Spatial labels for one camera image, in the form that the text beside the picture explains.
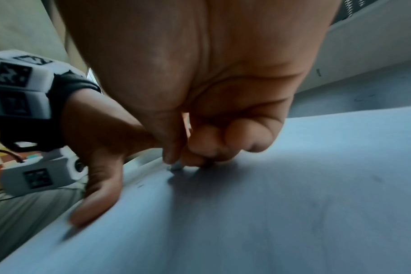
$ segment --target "small white object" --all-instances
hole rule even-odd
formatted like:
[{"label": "small white object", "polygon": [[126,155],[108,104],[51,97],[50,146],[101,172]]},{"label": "small white object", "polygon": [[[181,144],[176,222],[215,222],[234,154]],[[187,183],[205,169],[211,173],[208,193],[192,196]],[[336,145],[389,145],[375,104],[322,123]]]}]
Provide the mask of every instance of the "small white object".
[{"label": "small white object", "polygon": [[177,161],[175,164],[172,164],[168,167],[169,171],[176,171],[176,170],[181,170],[183,169],[184,165],[180,163],[180,161]]},{"label": "small white object", "polygon": [[42,157],[3,168],[0,185],[7,194],[19,196],[68,186],[87,174],[88,168],[76,155],[55,149]]}]

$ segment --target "white table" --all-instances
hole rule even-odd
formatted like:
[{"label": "white table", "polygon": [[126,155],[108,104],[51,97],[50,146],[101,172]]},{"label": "white table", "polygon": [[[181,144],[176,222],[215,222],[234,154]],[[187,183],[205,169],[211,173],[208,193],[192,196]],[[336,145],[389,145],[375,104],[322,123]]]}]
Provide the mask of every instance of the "white table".
[{"label": "white table", "polygon": [[104,216],[77,233],[61,216],[0,274],[411,274],[411,107],[289,119],[210,169],[125,172]]}]

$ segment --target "black cable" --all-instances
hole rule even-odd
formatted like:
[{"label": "black cable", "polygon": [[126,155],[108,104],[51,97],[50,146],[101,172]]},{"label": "black cable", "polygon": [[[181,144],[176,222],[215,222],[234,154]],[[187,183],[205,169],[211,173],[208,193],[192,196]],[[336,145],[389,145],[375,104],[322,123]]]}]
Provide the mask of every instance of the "black cable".
[{"label": "black cable", "polygon": [[13,152],[8,151],[8,150],[3,150],[3,149],[0,149],[0,152],[1,152],[1,153],[8,154],[8,155],[11,155],[11,156],[16,160],[16,162],[18,162],[18,163],[23,163],[23,162],[24,162],[24,160],[22,159],[22,157],[20,157],[20,156],[19,156],[18,154],[16,154],[16,153],[13,153]]}]

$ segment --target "hand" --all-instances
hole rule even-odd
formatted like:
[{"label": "hand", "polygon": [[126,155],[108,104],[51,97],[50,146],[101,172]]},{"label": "hand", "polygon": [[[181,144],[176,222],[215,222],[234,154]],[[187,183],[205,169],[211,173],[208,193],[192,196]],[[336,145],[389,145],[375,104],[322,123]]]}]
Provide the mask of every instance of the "hand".
[{"label": "hand", "polygon": [[[58,0],[106,92],[186,165],[276,139],[340,0]],[[187,142],[182,113],[189,112]]]},{"label": "hand", "polygon": [[73,225],[81,227],[117,202],[124,159],[157,147],[157,142],[117,102],[91,89],[77,91],[68,99],[61,115],[61,131],[89,170],[84,200],[70,217]]}]

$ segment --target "wrist-mounted device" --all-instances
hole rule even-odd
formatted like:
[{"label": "wrist-mounted device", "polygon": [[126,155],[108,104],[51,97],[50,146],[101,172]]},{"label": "wrist-mounted device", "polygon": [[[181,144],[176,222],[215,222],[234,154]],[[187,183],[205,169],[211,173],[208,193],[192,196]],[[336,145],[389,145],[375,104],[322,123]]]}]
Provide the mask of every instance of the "wrist-mounted device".
[{"label": "wrist-mounted device", "polygon": [[[0,51],[0,142],[16,152],[62,148],[62,110],[82,88],[101,92],[67,63],[24,51]],[[18,142],[36,145],[20,147]]]}]

